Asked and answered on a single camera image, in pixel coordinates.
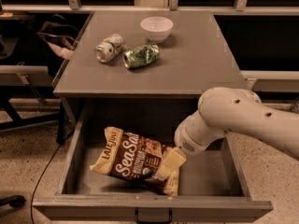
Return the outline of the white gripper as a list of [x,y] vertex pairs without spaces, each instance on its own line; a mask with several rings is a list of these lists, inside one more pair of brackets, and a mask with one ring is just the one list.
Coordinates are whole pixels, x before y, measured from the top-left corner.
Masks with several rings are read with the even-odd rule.
[[209,127],[200,113],[194,112],[177,127],[174,135],[174,143],[177,147],[169,147],[166,150],[154,176],[159,180],[166,180],[186,162],[185,154],[197,155],[206,150],[211,143],[225,136],[224,130]]

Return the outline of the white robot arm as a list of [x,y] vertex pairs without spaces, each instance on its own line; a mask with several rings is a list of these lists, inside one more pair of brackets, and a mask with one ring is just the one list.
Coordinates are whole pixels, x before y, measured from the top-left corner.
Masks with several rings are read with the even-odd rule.
[[183,120],[174,135],[176,147],[166,152],[155,177],[167,179],[186,161],[229,133],[241,133],[299,159],[299,115],[262,104],[244,89],[212,88],[200,96],[197,110]]

